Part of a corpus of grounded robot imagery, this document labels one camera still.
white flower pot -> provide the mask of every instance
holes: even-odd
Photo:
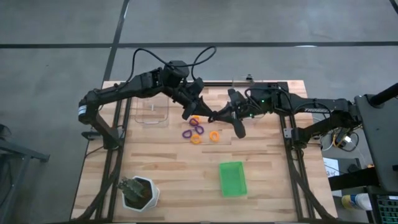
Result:
[[[122,193],[122,202],[123,202],[123,207],[124,208],[128,208],[131,209],[133,211],[136,212],[144,212],[150,208],[153,208],[157,205],[157,201],[159,199],[159,195],[160,195],[160,190],[155,186],[154,182],[151,179],[145,178],[145,177],[139,177],[139,176],[134,176],[133,179],[142,179],[142,180],[146,180],[150,183],[150,188],[152,190],[152,198],[148,201],[148,203],[142,208],[142,209],[136,209],[136,208],[132,208],[129,207],[128,205],[126,205],[126,201],[124,198],[124,194]]]

orange ring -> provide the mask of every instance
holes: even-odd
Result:
[[[201,143],[201,138],[200,138],[199,134],[194,134],[191,137],[191,142],[194,143],[194,144],[200,144]]]
[[[210,133],[209,137],[210,137],[210,139],[211,139],[213,142],[218,142],[218,140],[220,139],[220,135],[218,134],[217,131],[212,131],[212,132]]]
[[[200,123],[200,117],[197,115],[192,116],[193,119],[195,119],[196,121],[198,121],[198,123]]]

potted plant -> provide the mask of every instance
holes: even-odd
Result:
[[[145,177],[123,177],[118,188],[122,191],[123,207],[137,212],[155,207],[159,199],[160,190],[152,180]]]

wooden table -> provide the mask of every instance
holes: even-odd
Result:
[[[105,82],[104,87],[113,83],[115,82]],[[288,83],[291,93],[307,97],[303,81],[295,80]],[[229,100],[227,89],[208,87],[203,90],[202,95],[210,108],[220,110]],[[244,121],[246,137],[243,139],[235,136],[230,124],[203,122],[203,142],[193,145],[181,137],[181,133],[189,126],[188,122],[181,118],[180,105],[170,100],[167,127],[146,128],[134,120],[137,100],[134,98],[131,106],[121,177],[140,175],[154,180],[160,189],[160,197],[155,208],[145,213],[136,213],[123,208],[121,192],[118,190],[115,222],[297,220],[280,121],[276,114],[266,114],[258,120]],[[104,105],[100,111],[108,124],[113,120],[115,105],[116,103]],[[296,115],[299,127],[311,125],[312,122],[311,114]],[[208,139],[210,131],[220,133],[218,143]],[[92,141],[88,146],[88,152],[101,145],[100,140]],[[319,147],[308,145],[304,152],[311,191],[328,212],[337,217]],[[85,160],[72,218],[82,214],[99,191],[105,157],[106,151],[100,150]],[[221,195],[218,166],[220,162],[229,161],[244,163],[248,187],[246,196],[224,198]],[[300,195],[304,215],[307,217],[302,192]]]

green plastic tray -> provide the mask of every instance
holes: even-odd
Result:
[[[248,193],[242,162],[221,163],[220,181],[224,197],[241,196]]]

